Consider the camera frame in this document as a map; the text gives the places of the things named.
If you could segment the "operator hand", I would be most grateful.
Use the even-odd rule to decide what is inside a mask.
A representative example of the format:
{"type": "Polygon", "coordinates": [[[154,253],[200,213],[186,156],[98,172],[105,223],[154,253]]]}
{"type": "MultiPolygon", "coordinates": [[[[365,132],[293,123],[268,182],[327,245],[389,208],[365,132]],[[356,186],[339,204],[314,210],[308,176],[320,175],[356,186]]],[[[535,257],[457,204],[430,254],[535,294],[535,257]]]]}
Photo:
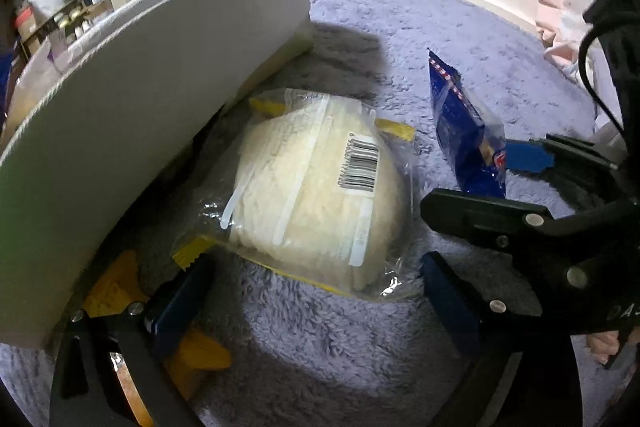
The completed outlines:
{"type": "Polygon", "coordinates": [[[626,339],[623,339],[619,331],[591,334],[586,337],[586,346],[590,355],[599,364],[605,366],[614,355],[618,355],[623,345],[638,345],[639,335],[640,329],[638,326],[626,336],[626,339]]]}

